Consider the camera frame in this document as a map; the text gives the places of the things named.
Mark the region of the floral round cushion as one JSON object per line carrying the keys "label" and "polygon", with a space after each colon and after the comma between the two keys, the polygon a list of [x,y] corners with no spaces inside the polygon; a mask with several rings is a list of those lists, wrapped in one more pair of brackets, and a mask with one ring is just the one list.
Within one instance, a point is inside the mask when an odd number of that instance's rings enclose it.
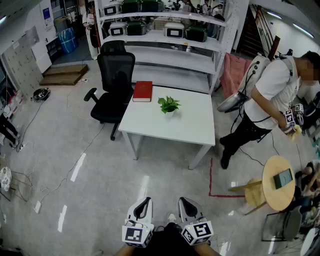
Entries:
{"label": "floral round cushion", "polygon": [[7,192],[11,187],[12,174],[9,167],[0,169],[0,187]]}

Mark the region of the black pot on floor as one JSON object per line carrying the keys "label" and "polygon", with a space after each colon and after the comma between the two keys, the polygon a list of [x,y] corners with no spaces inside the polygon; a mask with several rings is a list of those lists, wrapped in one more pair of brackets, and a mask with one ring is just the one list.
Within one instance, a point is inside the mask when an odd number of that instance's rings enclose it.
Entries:
{"label": "black pot on floor", "polygon": [[49,98],[50,94],[51,90],[49,88],[39,88],[34,91],[30,100],[36,103],[44,102]]}

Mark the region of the green potted plant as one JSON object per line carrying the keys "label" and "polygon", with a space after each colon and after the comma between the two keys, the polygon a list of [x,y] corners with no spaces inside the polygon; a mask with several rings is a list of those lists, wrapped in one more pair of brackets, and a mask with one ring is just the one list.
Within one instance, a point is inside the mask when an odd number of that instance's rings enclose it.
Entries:
{"label": "green potted plant", "polygon": [[179,110],[179,106],[181,106],[180,101],[173,99],[171,96],[166,96],[165,98],[159,97],[157,103],[160,105],[161,111],[168,118],[172,117]]}

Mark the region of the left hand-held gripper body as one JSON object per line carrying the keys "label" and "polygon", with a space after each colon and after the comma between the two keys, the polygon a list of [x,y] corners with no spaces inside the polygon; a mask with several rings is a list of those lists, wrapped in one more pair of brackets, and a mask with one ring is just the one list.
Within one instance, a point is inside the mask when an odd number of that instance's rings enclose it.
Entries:
{"label": "left hand-held gripper body", "polygon": [[136,248],[146,248],[154,234],[152,223],[137,222],[126,219],[122,226],[122,241],[128,246]]}

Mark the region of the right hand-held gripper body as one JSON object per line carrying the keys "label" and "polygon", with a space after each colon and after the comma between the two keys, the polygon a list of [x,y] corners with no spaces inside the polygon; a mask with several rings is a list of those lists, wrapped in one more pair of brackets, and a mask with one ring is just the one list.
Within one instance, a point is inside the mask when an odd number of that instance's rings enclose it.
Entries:
{"label": "right hand-held gripper body", "polygon": [[200,218],[185,225],[181,236],[190,246],[206,243],[214,234],[211,221]]}

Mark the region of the white square table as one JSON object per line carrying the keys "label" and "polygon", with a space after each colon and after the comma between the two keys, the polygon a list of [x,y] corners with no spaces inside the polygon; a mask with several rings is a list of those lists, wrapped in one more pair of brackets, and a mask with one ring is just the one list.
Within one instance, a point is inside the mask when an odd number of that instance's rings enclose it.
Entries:
{"label": "white square table", "polygon": [[[158,104],[158,100],[166,96],[179,101],[178,109],[172,114],[163,113]],[[212,97],[200,92],[154,86],[150,102],[129,102],[118,130],[134,160],[138,159],[139,145],[134,144],[133,135],[200,145],[188,165],[192,170],[216,144]]]}

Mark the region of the yellow wooden stool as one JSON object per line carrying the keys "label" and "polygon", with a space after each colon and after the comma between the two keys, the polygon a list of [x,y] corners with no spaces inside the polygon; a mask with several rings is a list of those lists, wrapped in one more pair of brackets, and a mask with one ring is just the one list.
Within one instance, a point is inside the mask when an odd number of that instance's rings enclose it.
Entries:
{"label": "yellow wooden stool", "polygon": [[251,213],[257,211],[267,204],[263,192],[262,179],[260,178],[253,178],[249,180],[246,185],[236,186],[228,189],[229,192],[235,192],[238,190],[244,190],[244,197],[246,202],[250,206],[254,207],[251,211],[245,214],[246,216],[250,215]]}

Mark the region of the brown wooden plank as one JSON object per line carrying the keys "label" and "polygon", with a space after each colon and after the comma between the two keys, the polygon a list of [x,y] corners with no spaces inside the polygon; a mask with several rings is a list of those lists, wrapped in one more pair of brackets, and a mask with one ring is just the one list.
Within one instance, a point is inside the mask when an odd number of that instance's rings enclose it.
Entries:
{"label": "brown wooden plank", "polygon": [[268,54],[268,59],[270,61],[272,61],[274,59],[275,54],[276,54],[277,49],[278,49],[278,46],[279,46],[279,43],[280,43],[280,38],[276,35],[274,40],[273,40],[271,49],[269,50],[269,54]]}

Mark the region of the pink cloth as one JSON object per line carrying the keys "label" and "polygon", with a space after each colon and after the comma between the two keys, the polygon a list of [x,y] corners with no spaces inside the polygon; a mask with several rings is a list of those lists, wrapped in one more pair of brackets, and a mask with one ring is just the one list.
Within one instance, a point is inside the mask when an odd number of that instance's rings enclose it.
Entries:
{"label": "pink cloth", "polygon": [[242,79],[244,78],[251,62],[251,60],[229,53],[225,54],[223,74],[219,80],[226,99],[238,91]]}

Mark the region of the blue woven bag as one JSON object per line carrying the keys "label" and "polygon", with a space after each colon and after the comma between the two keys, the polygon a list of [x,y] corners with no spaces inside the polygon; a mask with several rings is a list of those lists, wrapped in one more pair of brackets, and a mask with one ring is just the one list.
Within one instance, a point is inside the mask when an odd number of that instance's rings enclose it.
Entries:
{"label": "blue woven bag", "polygon": [[58,33],[58,39],[65,55],[72,53],[77,48],[77,41],[72,27]]}

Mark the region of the person's left forearm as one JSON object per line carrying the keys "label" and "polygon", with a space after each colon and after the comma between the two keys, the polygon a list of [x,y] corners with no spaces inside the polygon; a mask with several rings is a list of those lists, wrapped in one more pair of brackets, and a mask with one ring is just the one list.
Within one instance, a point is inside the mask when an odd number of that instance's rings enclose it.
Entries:
{"label": "person's left forearm", "polygon": [[114,256],[132,256],[134,251],[135,247],[125,244]]}

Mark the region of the round wooden side table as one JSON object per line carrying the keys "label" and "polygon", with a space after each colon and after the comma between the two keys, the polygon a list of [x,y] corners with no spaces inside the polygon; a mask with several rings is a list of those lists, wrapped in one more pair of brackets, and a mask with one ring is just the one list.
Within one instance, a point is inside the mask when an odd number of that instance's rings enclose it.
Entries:
{"label": "round wooden side table", "polygon": [[[289,169],[292,181],[276,189],[274,176]],[[295,174],[290,163],[282,156],[271,156],[265,163],[262,172],[262,189],[267,204],[275,211],[283,211],[291,203],[295,192]]]}

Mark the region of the person's right forearm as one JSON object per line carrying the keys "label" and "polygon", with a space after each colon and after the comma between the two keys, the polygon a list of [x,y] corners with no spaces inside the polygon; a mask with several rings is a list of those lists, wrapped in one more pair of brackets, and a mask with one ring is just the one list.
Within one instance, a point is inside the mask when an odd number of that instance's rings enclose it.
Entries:
{"label": "person's right forearm", "polygon": [[193,249],[199,256],[221,256],[218,252],[213,250],[208,243],[196,244]]}

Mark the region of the dark green box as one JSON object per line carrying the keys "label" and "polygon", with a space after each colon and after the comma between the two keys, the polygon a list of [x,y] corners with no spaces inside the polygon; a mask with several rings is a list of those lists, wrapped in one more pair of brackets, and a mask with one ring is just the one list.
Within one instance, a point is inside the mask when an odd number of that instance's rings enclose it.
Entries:
{"label": "dark green box", "polygon": [[273,181],[275,185],[275,189],[280,189],[287,184],[289,184],[293,180],[291,169],[288,168],[276,175],[273,176]]}

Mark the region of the person's black clothing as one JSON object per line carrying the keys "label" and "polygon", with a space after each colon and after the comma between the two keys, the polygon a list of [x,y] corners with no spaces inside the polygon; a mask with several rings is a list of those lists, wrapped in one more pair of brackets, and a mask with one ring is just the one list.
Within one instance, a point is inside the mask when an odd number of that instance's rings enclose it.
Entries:
{"label": "person's black clothing", "polygon": [[132,256],[199,256],[181,236],[182,228],[173,222],[152,236],[146,248],[135,248]]}

